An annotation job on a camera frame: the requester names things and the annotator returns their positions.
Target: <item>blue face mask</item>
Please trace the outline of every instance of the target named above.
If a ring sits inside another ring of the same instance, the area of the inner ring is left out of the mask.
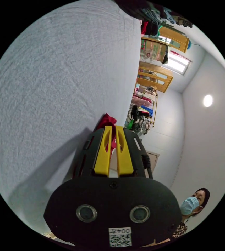
[[[200,206],[198,199],[196,197],[189,197],[186,200],[184,200],[180,206],[181,214],[182,215],[189,215],[198,206]]]

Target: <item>woman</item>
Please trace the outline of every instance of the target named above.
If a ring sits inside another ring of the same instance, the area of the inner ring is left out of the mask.
[[[154,243],[149,244],[145,247],[162,244],[162,243],[177,239],[178,237],[184,235],[188,229],[185,223],[188,221],[190,217],[192,216],[195,217],[202,211],[202,209],[206,206],[209,200],[209,197],[210,197],[210,192],[208,191],[208,189],[200,188],[191,197],[184,200],[180,206],[180,210],[182,214],[181,223],[177,227],[176,231],[173,233],[171,238],[164,240],[162,242],[159,242],[159,243],[156,243],[154,240]]]

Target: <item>red towel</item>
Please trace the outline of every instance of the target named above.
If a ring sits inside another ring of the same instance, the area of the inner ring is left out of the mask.
[[[117,120],[111,116],[109,116],[107,113],[101,118],[100,122],[96,126],[95,130],[98,130],[100,128],[105,128],[105,126],[112,126],[112,146],[111,146],[111,156],[112,156],[112,150],[116,148],[116,124]]]
[[[148,22],[144,22],[141,34],[146,34],[146,27],[147,27]]]

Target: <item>blue clothing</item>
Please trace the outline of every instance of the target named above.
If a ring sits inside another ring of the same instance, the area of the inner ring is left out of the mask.
[[[192,42],[189,40],[189,43],[188,43],[188,49],[190,49],[192,46]]]
[[[176,23],[175,20],[170,15],[171,10],[166,7],[163,7],[163,10],[164,10],[165,14],[167,15],[167,20],[169,20],[171,24],[175,24]]]
[[[148,107],[146,107],[144,105],[142,105],[141,108],[147,110],[149,112],[150,117],[151,118],[153,117],[153,110],[152,109],[150,109],[150,108],[148,108]]]

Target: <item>white bed sheet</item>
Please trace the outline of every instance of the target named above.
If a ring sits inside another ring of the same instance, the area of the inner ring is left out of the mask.
[[[139,55],[139,20],[81,0],[37,20],[0,60],[0,194],[35,231],[49,231],[48,198],[101,116],[124,125]]]

